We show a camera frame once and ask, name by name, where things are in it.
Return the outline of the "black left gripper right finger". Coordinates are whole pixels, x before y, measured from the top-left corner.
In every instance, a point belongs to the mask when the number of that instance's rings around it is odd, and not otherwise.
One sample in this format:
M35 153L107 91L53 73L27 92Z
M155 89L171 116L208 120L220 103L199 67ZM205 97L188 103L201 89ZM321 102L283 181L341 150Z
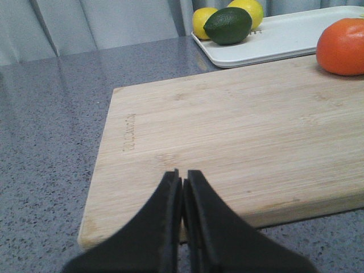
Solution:
M192 272L317 272L232 211L201 171L188 171L183 188Z

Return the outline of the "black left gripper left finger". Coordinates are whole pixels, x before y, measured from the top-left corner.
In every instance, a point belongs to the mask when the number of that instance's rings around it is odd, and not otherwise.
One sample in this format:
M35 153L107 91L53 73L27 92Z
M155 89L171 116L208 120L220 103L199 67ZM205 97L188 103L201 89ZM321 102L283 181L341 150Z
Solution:
M63 272L176 272L181 205L179 172L168 171L122 229L72 259Z

